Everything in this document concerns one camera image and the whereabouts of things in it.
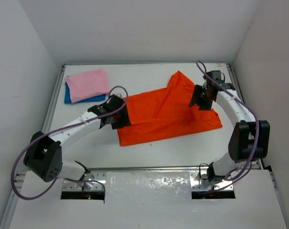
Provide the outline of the orange t shirt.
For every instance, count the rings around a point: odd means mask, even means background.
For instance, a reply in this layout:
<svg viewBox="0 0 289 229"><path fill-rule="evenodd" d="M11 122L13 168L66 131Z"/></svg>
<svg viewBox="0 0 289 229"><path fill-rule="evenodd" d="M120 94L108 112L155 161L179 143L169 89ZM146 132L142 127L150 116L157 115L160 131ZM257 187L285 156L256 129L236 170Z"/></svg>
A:
<svg viewBox="0 0 289 229"><path fill-rule="evenodd" d="M118 129L121 146L132 146L222 128L214 110L189 107L194 83L182 72L166 88L132 95L127 102L130 126Z"/></svg>

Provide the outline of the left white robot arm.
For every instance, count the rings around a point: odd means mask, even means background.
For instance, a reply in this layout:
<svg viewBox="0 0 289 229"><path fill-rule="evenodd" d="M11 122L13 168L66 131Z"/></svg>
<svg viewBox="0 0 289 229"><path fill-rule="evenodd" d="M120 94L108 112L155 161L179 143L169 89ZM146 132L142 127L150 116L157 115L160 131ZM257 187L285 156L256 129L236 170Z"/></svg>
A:
<svg viewBox="0 0 289 229"><path fill-rule="evenodd" d="M105 125L119 129L130 124L126 100L113 94L106 102L88 108L60 130L49 134L41 131L35 133L23 163L44 182L57 178L82 180L89 170L80 162L64 162L63 153L87 134L98 131Z"/></svg>

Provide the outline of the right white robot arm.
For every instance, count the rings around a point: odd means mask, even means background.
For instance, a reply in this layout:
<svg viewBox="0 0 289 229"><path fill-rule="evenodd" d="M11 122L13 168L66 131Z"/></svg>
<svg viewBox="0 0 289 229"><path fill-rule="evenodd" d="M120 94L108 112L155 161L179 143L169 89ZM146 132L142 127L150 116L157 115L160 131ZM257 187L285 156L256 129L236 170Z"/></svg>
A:
<svg viewBox="0 0 289 229"><path fill-rule="evenodd" d="M228 151L219 160L209 164L206 174L209 182L230 180L230 173L237 163L245 165L244 172L253 161L263 159L268 153L270 124L259 120L239 99L235 87L224 81L221 71L209 71L203 76L202 86L195 85L189 106L210 111L216 102L226 113L233 125Z"/></svg>

